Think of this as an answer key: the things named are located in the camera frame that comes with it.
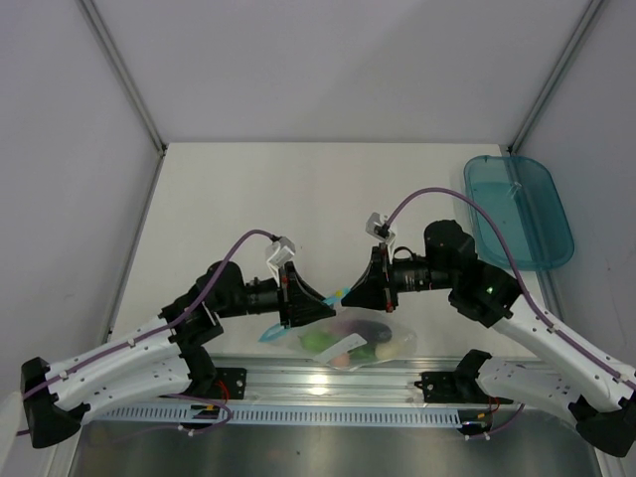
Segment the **green cucumber toy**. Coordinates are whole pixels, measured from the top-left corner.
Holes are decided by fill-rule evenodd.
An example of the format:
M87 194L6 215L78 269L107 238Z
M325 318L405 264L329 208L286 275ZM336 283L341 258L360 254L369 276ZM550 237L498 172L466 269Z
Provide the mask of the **green cucumber toy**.
M323 331L307 332L300 338L301 347L310 353L321 353L330 348L334 341L333 336Z

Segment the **purple eggplant toy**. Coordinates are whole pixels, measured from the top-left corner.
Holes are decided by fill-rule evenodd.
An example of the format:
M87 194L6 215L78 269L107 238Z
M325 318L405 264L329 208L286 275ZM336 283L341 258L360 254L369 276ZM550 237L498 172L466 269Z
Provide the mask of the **purple eggplant toy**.
M343 325L343 331L347 334L358 334L369 344L384 344L393 338L393 331L388 325L370 320L347 322Z

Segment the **clear zip top bag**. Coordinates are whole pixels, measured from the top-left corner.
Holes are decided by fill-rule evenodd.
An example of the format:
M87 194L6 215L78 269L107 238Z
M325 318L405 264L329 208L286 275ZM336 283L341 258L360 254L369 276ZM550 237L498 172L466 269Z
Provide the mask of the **clear zip top bag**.
M364 308L345 308L341 301L349 292L347 288L341 288L334 294L325 298L324 302L332 305L336 315L323 319L315 323L299 328L285 329L280 325L273 325L260 336L259 341L271 347L287 349L295 355L310 359L315 363L328 366L336 370L354 371L361 367L381 364L389 361L379 361L376 359L372 363L351 364L348 368L338 369L330 365L330 361L342 354L348 354L350 350L362 346L372 346L376 349L378 344L369 344L358 334L347 334L343 331L343 325L355 320L370 320L382 322L388 325L393 331L392 341L402 342L403 348L400 356L394 360L411 358L417 349L416 333L410 328L392 320L388 314L382 314L374 310ZM323 331L333 336L333 345L325 351L315 354L304 350L300 345L299 338L312 331Z

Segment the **green bell pepper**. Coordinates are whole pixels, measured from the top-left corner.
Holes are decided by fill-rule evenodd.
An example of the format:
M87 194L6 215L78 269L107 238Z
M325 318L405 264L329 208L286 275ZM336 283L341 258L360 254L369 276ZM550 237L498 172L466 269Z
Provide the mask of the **green bell pepper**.
M362 346L350 350L348 356L351 364L372 363L377 359L375 348L372 346Z

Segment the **pink peach toy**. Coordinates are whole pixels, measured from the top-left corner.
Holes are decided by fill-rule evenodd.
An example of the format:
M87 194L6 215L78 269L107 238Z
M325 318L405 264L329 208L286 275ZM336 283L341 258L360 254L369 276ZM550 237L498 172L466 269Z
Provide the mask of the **pink peach toy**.
M330 361L330 365L338 369L348 368L350 366L350 357L348 354L339 355Z

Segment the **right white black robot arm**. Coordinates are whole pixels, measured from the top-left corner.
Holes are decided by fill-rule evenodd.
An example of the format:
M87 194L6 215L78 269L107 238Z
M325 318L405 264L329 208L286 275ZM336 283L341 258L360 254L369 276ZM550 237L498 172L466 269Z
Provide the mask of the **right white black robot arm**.
M423 232L424 255L395 256L396 235L372 214L378 239L369 265L342 300L345 307L391 313L402 293L446 290L460 315L504 335L555 370L545 376L489 353L470 351L454 371L455 392L528 404L574 427L587 443L626 456L635 442L635 369L600 350L537 305L522 279L478 258L473 237L453 220Z

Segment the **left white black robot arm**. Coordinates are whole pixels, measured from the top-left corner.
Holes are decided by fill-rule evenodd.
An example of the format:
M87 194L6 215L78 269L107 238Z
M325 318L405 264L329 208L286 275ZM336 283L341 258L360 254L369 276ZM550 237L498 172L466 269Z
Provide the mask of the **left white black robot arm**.
M292 262L274 278L246 282L236 263L219 261L135 331L64 361L25 362L21 393L32 446L59 444L101 414L130 403L209 397L218 371L204 346L223 334L221 319L267 313L277 314L286 329L336 314Z

